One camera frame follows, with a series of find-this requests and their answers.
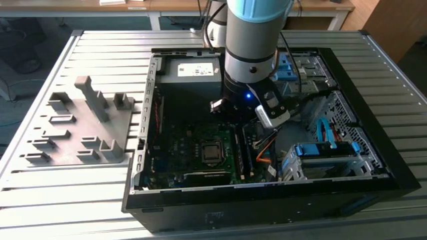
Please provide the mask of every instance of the blue drive bracket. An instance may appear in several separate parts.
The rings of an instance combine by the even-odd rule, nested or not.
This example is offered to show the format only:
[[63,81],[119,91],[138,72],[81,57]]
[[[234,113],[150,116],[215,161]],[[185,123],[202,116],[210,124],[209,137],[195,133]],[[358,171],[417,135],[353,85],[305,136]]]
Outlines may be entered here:
[[[323,134],[322,134],[322,125],[325,127],[325,137],[326,140],[323,139]],[[335,143],[335,136],[334,136],[334,131],[331,129],[329,120],[326,117],[321,117],[317,121],[317,135],[318,135],[318,141],[319,142],[330,142],[331,148],[337,149],[337,143]]]
[[295,146],[295,152],[297,152],[297,156],[299,157],[318,156],[321,154],[315,143],[298,144]]
[[293,63],[289,60],[287,54],[285,52],[281,52],[279,67],[274,75],[274,80],[275,81],[297,81],[298,79],[299,77],[297,76],[297,73],[294,71]]

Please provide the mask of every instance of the aluminum slotted table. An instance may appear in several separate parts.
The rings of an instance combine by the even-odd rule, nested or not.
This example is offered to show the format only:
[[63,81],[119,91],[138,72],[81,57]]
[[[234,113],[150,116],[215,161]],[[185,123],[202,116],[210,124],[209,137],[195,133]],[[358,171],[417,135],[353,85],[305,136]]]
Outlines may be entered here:
[[347,218],[153,235],[130,214],[122,213],[127,160],[113,164],[30,167],[20,155],[27,137],[38,130],[50,89],[74,83],[75,77],[85,75],[93,77],[94,89],[107,97],[127,93],[137,100],[126,147],[133,149],[151,48],[199,48],[203,40],[189,31],[85,31],[69,40],[0,161],[0,236],[62,240],[218,236],[246,240],[427,238],[425,96],[369,35],[357,31],[283,33],[291,47],[333,48],[422,189]]

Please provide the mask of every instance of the robotic arm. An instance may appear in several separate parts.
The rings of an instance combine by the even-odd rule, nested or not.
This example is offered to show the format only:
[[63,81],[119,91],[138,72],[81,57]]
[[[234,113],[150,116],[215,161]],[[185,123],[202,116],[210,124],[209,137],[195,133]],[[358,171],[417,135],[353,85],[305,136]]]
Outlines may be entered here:
[[[233,106],[235,114],[241,116],[246,115],[243,111],[255,112],[269,129],[277,128],[291,117],[289,109],[293,106],[283,99],[271,77],[279,56],[279,33],[293,4],[293,0],[227,1],[225,89],[221,101],[223,105]],[[214,103],[213,110],[219,111],[221,106],[218,102],[217,105]]]

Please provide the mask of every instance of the black wire bundle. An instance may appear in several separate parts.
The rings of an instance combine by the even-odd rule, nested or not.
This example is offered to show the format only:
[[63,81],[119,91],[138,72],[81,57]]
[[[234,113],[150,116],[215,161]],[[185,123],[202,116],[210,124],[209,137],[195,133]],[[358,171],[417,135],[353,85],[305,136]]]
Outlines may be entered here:
[[209,25],[210,23],[213,22],[214,18],[217,17],[217,15],[219,14],[219,12],[223,10],[223,8],[226,7],[227,3],[225,3],[219,9],[215,11],[215,13],[213,14],[213,16],[209,18],[209,21],[207,21],[207,24],[205,26],[205,36],[206,36],[206,41],[207,41],[207,44],[209,44],[209,47],[211,48],[211,50],[214,50],[214,46],[213,46],[213,43],[211,43],[211,39],[210,39],[210,36],[209,36]]
[[302,0],[297,0],[298,1],[298,17],[303,16],[303,5],[302,5]]

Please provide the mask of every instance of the floor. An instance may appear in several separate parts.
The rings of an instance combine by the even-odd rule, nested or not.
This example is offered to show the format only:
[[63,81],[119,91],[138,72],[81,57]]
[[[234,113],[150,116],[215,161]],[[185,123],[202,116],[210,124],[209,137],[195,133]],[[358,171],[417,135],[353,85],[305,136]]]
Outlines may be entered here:
[[[47,35],[47,40],[35,46],[43,62],[42,68],[31,74],[16,74],[0,60],[0,78],[7,81],[11,85],[10,89],[18,95],[15,102],[7,102],[0,98],[0,156],[12,140],[20,126],[20,121],[27,114],[45,83],[43,80],[51,72],[73,30],[151,30],[147,17],[67,17],[66,19],[42,17],[38,20]],[[189,29],[190,27],[198,27],[198,24],[199,19],[197,17],[161,18],[161,26],[165,30]],[[425,94],[427,94],[426,63],[427,46],[422,47],[421,44],[414,45],[398,63],[403,72]]]

